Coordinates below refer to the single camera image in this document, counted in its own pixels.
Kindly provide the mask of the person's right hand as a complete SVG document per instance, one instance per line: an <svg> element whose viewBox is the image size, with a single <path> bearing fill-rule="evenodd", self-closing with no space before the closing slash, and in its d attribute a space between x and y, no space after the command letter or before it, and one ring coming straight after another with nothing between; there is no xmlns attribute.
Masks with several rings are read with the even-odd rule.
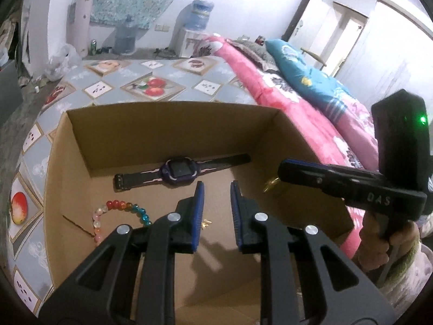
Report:
<svg viewBox="0 0 433 325"><path fill-rule="evenodd" d="M363 217L363 228L360 231L361 243L355 254L355 260L364 272L369 272L384 266L389 261L389 248L397 248L396 259L404 257L419 239L416 223L409 221L394 233L388 241L381 238L379 222L376 217L366 212Z"/></svg>

